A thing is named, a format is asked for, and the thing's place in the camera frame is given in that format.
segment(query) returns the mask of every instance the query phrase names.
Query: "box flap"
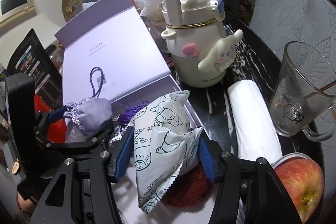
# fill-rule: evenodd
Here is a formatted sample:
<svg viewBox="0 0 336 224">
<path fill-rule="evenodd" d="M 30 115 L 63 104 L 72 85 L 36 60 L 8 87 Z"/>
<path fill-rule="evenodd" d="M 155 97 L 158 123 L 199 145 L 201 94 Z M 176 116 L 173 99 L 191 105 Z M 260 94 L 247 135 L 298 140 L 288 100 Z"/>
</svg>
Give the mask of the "box flap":
<svg viewBox="0 0 336 224">
<path fill-rule="evenodd" d="M 63 103 L 91 97 L 104 84 L 100 98 L 118 100 L 170 74 L 160 51 L 131 0 L 100 0 L 69 21 L 56 35 L 66 47 Z"/>
</svg>

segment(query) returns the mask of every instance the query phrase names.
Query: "woven straw hat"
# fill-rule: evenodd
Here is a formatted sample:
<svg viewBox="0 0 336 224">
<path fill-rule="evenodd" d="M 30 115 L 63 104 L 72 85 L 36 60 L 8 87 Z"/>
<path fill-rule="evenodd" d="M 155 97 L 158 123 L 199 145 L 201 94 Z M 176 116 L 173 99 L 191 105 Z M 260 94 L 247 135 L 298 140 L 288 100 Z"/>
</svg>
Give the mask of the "woven straw hat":
<svg viewBox="0 0 336 224">
<path fill-rule="evenodd" d="M 83 0 L 62 0 L 62 13 L 66 22 L 72 19 L 74 14 L 75 6 L 80 5 Z"/>
</svg>

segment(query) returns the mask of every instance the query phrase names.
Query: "black package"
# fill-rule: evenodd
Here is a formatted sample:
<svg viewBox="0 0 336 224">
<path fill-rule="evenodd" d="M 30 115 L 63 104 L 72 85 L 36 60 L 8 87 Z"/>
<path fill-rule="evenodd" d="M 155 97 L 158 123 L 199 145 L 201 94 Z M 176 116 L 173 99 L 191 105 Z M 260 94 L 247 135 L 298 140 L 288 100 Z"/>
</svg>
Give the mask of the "black package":
<svg viewBox="0 0 336 224">
<path fill-rule="evenodd" d="M 11 75 L 23 72 L 34 77 L 35 94 L 54 110 L 63 106 L 62 76 L 50 60 L 34 29 L 29 31 L 13 53 L 7 71 Z"/>
</svg>

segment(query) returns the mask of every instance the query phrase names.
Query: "table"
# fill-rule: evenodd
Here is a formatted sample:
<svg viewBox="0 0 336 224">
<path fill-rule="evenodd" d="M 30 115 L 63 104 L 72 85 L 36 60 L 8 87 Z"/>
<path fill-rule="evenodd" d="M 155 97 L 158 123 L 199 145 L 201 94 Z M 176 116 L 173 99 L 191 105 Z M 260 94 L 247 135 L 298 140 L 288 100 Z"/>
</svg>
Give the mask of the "table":
<svg viewBox="0 0 336 224">
<path fill-rule="evenodd" d="M 223 150 L 231 151 L 237 155 L 236 130 L 232 119 L 227 88 L 239 80 L 253 80 L 259 87 L 265 102 L 268 103 L 277 82 L 281 62 L 268 46 L 243 22 L 233 18 L 231 15 L 227 15 L 224 23 L 228 24 L 232 30 L 241 29 L 244 33 L 243 40 L 236 45 L 236 60 L 227 70 L 224 79 L 212 87 L 203 89 L 193 88 L 180 82 L 178 76 L 176 76 L 176 80 L 183 90 L 190 91 L 189 101 L 204 124 L 209 137 L 218 141 Z M 325 151 L 329 148 L 325 148 L 325 145 L 321 145 L 321 143 L 311 142 L 305 137 L 303 132 L 290 138 L 282 136 L 278 136 L 278 138 L 283 155 L 292 152 L 307 154 L 321 166 L 324 174 L 327 173 L 326 170 L 335 168 L 333 162 L 325 166 Z M 326 180 L 323 200 L 306 222 L 307 224 L 317 221 L 330 203 L 335 189 L 336 180 Z"/>
</svg>

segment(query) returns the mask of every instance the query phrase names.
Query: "transparent glass cup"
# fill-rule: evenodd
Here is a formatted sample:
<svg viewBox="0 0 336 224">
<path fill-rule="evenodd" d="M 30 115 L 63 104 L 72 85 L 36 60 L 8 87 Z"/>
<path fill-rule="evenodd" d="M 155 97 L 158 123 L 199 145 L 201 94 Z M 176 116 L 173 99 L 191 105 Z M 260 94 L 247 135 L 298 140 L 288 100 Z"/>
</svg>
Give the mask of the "transparent glass cup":
<svg viewBox="0 0 336 224">
<path fill-rule="evenodd" d="M 336 72 L 327 58 L 307 44 L 287 43 L 269 103 L 269 114 L 277 133 L 290 137 L 303 130 L 312 141 L 330 138 L 333 130 L 315 133 L 308 124 L 326 109 L 336 120 L 335 98 Z"/>
</svg>

